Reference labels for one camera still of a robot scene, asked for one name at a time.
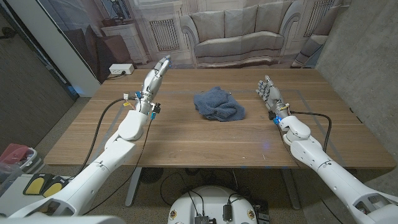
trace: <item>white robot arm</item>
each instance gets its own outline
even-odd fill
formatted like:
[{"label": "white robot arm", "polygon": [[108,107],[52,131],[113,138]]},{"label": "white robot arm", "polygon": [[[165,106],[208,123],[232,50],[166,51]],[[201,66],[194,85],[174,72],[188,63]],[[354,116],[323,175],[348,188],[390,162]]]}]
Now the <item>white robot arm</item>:
[{"label": "white robot arm", "polygon": [[266,102],[269,117],[281,130],[292,155],[313,169],[344,203],[357,223],[393,224],[398,220],[398,197],[365,186],[357,178],[333,161],[321,144],[310,134],[310,128],[289,113],[279,90],[271,79],[259,82],[256,90]]},{"label": "white robot arm", "polygon": [[153,104],[152,100],[162,84],[170,63],[170,56],[166,56],[148,73],[142,91],[137,93],[139,99],[136,110],[128,112],[118,130],[105,144],[105,151],[98,158],[61,191],[18,210],[9,218],[23,218],[36,212],[50,216],[76,216],[87,212],[105,180],[131,158],[136,148],[131,141],[141,138],[144,132],[142,127],[147,123],[149,112],[152,109],[156,113],[159,112],[159,104]]}]

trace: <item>blue cloth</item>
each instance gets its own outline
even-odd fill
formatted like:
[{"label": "blue cloth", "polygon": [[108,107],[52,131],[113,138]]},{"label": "blue cloth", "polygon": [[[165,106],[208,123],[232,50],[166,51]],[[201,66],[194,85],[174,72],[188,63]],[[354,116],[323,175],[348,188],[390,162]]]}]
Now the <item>blue cloth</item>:
[{"label": "blue cloth", "polygon": [[193,103],[207,119],[237,121],[244,118],[244,107],[219,86],[213,87],[207,93],[193,96]]}]

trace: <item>wall outlet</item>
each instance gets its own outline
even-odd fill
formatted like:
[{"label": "wall outlet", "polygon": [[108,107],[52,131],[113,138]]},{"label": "wall outlet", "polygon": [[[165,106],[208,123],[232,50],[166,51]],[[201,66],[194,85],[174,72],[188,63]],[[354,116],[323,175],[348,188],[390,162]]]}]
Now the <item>wall outlet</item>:
[{"label": "wall outlet", "polygon": [[122,74],[123,71],[126,74],[131,74],[134,71],[134,66],[132,64],[113,64],[110,66],[109,71],[112,75],[119,75]]}]

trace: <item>table leg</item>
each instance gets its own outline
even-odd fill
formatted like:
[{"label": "table leg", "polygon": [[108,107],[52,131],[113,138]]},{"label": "table leg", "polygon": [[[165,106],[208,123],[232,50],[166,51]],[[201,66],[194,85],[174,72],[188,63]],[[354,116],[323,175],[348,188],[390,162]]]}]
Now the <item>table leg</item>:
[{"label": "table leg", "polygon": [[301,209],[299,194],[297,193],[297,189],[296,189],[296,185],[295,185],[295,182],[293,179],[292,171],[290,169],[281,169],[280,172],[284,179],[287,193],[290,197],[290,202],[292,204],[292,208],[294,210]]},{"label": "table leg", "polygon": [[132,205],[132,200],[136,194],[136,190],[138,187],[141,170],[142,170],[142,167],[137,167],[131,176],[129,190],[127,191],[126,201],[124,203],[126,206]]}]

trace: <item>wooden table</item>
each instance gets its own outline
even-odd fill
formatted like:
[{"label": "wooden table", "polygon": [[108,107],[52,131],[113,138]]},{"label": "wooden table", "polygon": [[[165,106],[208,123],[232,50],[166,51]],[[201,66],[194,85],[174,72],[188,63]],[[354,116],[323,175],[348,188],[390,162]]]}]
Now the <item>wooden table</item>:
[{"label": "wooden table", "polygon": [[[147,73],[148,70],[135,70],[132,75],[106,81],[44,162],[48,165],[81,165],[102,111],[113,100],[122,98],[123,93],[140,90]],[[155,102],[161,103],[162,110],[152,122],[138,166],[297,168],[280,139],[277,126],[268,120],[264,102],[254,91],[264,75],[271,77],[292,110],[323,113],[332,119],[327,153],[343,167],[390,169],[396,165],[392,156],[316,70],[171,69],[155,98]],[[193,96],[214,86],[230,91],[245,107],[243,120],[209,121],[195,110]],[[108,110],[93,156],[102,151],[103,144],[117,130],[128,110],[129,107],[121,104]],[[301,114],[297,117],[323,144],[327,120]],[[142,148],[143,142],[144,138],[137,142],[138,149]],[[137,150],[126,165],[135,165],[140,151]]]}]

